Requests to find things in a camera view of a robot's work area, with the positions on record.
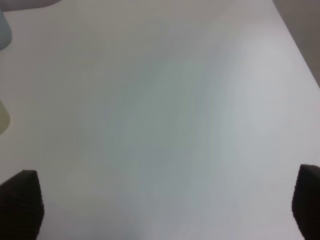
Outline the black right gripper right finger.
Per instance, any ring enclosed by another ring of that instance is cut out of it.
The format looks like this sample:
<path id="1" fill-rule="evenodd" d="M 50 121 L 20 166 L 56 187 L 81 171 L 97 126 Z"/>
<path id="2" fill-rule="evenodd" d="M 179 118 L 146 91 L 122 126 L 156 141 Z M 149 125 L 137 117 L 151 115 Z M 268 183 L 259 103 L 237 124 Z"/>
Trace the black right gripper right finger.
<path id="1" fill-rule="evenodd" d="M 299 168 L 291 210 L 305 240 L 320 238 L 320 168 L 302 164 Z"/>

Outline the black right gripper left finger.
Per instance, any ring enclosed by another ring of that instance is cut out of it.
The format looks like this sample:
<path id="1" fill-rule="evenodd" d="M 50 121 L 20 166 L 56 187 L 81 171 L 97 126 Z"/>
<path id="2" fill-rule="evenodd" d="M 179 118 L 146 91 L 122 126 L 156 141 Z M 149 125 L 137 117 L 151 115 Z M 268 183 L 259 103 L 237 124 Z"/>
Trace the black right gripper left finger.
<path id="1" fill-rule="evenodd" d="M 45 215 L 36 170 L 22 170 L 0 185 L 0 238 L 37 239 Z"/>

